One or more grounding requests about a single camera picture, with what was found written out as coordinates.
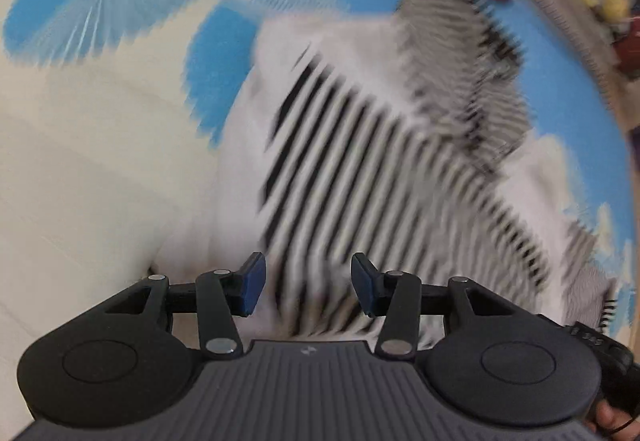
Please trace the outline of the person right hand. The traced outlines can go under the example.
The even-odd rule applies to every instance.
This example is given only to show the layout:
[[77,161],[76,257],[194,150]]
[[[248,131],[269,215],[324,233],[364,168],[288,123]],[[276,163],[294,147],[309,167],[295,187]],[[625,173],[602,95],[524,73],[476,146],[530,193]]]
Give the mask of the person right hand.
[[631,418],[629,414],[621,409],[616,409],[602,400],[596,407],[594,421],[587,421],[587,427],[596,432],[600,430],[615,430],[620,426],[627,425],[626,428],[610,435],[608,439],[618,441],[634,441],[639,439],[640,424]]

